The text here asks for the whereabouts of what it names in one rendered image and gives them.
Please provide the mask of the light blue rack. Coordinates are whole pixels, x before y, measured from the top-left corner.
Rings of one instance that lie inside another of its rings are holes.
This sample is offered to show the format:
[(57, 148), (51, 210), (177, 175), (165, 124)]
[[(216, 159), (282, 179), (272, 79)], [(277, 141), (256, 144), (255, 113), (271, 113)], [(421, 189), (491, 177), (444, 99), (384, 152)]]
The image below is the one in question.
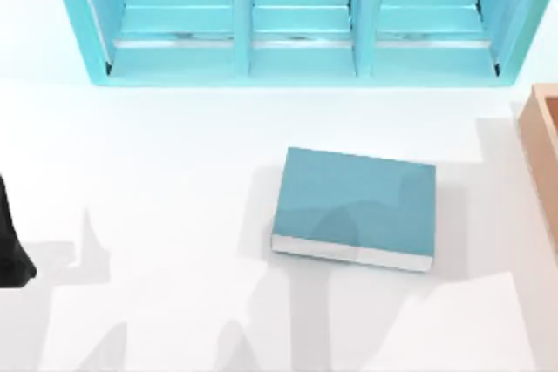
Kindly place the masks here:
[(508, 86), (550, 0), (63, 0), (105, 86)]

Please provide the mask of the salmon-coloured shallow box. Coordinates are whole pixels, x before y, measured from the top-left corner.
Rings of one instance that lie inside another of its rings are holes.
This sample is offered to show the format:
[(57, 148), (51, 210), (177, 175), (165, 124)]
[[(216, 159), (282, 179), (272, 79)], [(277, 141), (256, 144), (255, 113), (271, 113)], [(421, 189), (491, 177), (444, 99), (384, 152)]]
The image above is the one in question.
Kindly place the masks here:
[(558, 254), (558, 83), (532, 85), (518, 126), (548, 236)]

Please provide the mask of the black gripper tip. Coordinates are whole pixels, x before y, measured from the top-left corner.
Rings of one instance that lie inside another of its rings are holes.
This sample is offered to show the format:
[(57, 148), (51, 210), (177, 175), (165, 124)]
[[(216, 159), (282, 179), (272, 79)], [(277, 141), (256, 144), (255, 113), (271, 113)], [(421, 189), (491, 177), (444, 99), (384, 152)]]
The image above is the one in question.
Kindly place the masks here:
[(24, 287), (36, 276), (37, 268), (17, 237), (0, 175), (0, 288)]

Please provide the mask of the teal blue book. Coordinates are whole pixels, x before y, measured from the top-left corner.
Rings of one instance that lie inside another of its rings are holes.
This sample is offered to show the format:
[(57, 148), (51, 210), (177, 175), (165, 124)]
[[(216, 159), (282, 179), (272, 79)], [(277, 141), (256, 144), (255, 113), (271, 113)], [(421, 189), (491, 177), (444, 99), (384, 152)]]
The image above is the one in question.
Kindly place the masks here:
[(435, 258), (436, 198), (433, 164), (290, 147), (270, 246), (426, 273)]

